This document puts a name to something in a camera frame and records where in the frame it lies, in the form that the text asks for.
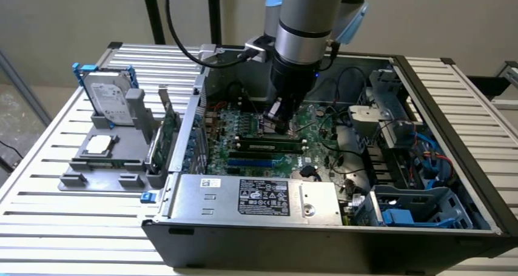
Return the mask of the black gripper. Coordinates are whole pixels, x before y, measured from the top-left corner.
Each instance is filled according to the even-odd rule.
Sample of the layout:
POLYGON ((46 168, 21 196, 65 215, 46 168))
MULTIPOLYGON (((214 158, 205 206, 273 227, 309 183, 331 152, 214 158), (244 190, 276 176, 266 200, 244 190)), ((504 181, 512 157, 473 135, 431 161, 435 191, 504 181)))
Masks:
POLYGON ((269 81, 274 88, 268 120, 274 125, 274 132, 285 134, 288 122, 316 80, 320 62, 294 64, 280 55, 274 55, 269 71, 269 81))

